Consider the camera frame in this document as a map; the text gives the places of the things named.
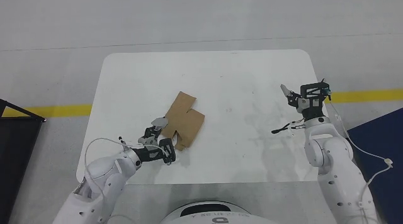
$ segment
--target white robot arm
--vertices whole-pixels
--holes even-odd
[[[303,125],[291,128],[305,128],[305,154],[309,163],[319,168],[318,182],[337,223],[378,223],[371,192],[352,161],[351,145],[322,112],[324,100],[330,99],[329,85],[324,81],[303,85],[301,95],[284,85],[281,90],[288,104],[304,116]]]
[[[147,145],[143,145],[144,148],[129,148],[120,138],[123,151],[97,159],[87,166],[82,183],[70,193],[54,224],[106,223],[127,180],[136,173],[143,162],[163,159],[169,165],[176,160],[171,139],[165,138],[159,143],[157,141],[162,128],[167,125],[167,120],[158,118],[152,124],[153,127],[147,128],[144,136],[139,138],[139,142],[148,141]]]
[[[111,216],[126,181],[140,167],[141,161],[132,149],[90,163],[82,183],[70,193],[54,224],[104,223]]]

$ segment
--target yellow line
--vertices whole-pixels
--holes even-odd
[[[386,89],[373,91],[347,91],[333,92],[333,103],[363,103],[380,101],[403,101],[403,89]],[[45,106],[25,108],[32,113],[44,118],[52,117],[73,117],[89,116],[91,114],[92,104]],[[23,116],[24,114],[10,108],[6,108],[3,117]]]
[[[78,104],[78,105],[62,105],[62,106],[45,106],[45,107],[29,107],[25,108],[32,113],[40,115],[44,118],[53,117],[70,117],[70,116],[89,116],[91,113],[92,104]],[[23,113],[6,108],[3,117],[24,116]]]
[[[403,100],[403,89],[333,92],[333,103],[364,103]]]

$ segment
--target cardboard piece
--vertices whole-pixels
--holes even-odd
[[[173,138],[177,133],[178,141],[175,145],[177,150],[190,147],[204,122],[204,115],[191,109],[195,101],[196,98],[181,91],[165,115],[168,125],[161,134]]]

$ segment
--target white table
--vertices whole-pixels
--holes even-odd
[[[170,166],[144,163],[128,184],[315,181],[307,162],[304,133],[293,137],[271,130],[302,117],[287,105],[280,84],[299,92],[316,82],[302,50],[116,53],[102,67],[89,118],[77,180],[84,174],[84,151],[98,137],[122,136],[135,145],[150,122],[164,116],[180,91],[197,98],[193,109],[205,121],[193,145],[177,151]],[[121,146],[93,143],[88,163],[113,155]]]

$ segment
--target floor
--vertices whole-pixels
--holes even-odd
[[[111,53],[283,48],[305,50],[334,91],[401,89],[401,17],[403,0],[0,0],[0,97],[24,107],[91,104]],[[351,128],[403,101],[336,106]],[[52,222],[77,184],[87,123],[82,116],[44,124],[10,223]],[[142,223],[218,197],[277,222],[334,223],[315,182],[125,192],[116,210]]]

